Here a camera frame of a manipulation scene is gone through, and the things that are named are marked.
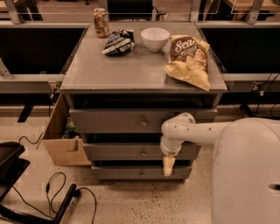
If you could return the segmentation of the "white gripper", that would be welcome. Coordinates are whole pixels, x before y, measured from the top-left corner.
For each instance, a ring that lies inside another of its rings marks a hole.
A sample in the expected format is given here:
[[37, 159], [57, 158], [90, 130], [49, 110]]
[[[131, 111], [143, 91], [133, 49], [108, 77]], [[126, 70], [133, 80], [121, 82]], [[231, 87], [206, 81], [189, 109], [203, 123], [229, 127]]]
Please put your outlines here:
[[169, 139], [165, 136], [161, 137], [160, 148], [165, 157], [163, 157], [164, 175], [169, 177], [172, 175], [172, 169], [175, 164], [175, 157], [179, 154], [182, 141]]

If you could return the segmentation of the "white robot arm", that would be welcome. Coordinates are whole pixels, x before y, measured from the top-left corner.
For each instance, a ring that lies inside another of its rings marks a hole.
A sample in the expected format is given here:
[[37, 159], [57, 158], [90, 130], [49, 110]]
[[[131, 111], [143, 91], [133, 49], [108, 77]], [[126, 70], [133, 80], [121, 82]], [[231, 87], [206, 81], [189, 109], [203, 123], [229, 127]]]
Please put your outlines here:
[[197, 123], [189, 113], [162, 124], [164, 175], [184, 142], [213, 147], [212, 224], [280, 224], [280, 122], [248, 117]]

